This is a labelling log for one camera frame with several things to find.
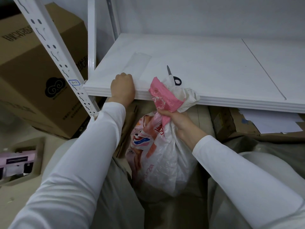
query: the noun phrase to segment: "person's left hand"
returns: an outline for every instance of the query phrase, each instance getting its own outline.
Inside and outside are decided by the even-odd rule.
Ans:
[[[111,83],[111,97],[107,102],[117,102],[125,108],[135,99],[135,85],[132,75],[121,73]]]

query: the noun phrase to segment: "person's left arm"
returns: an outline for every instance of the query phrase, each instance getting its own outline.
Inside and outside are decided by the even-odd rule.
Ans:
[[[10,228],[90,227],[120,140],[125,107],[134,99],[131,75],[117,76],[111,92],[95,122],[69,148]]]

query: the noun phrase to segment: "black scissors handle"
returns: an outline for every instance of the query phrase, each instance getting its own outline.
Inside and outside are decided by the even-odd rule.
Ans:
[[[168,71],[168,75],[172,75],[171,72],[170,72],[169,66],[167,66],[167,71]],[[173,80],[175,81],[176,86],[180,86],[182,84],[181,79],[176,77],[176,76],[173,77]]]

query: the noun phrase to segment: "white plastic bag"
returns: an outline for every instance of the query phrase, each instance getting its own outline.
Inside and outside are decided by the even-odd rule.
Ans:
[[[155,77],[149,91],[157,109],[171,112],[184,112],[200,99],[192,89],[175,86],[172,75],[162,83]],[[131,133],[126,159],[133,187],[142,200],[179,195],[195,169],[197,160],[176,131],[169,117],[154,111],[143,116]]]

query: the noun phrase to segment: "forearm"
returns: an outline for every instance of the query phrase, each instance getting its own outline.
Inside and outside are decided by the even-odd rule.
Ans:
[[[193,155],[254,229],[294,213],[303,203],[293,190],[212,136],[202,138]]]
[[[21,227],[31,219],[33,228],[88,228],[124,119],[121,104],[105,103],[95,122],[70,147],[11,227]]]

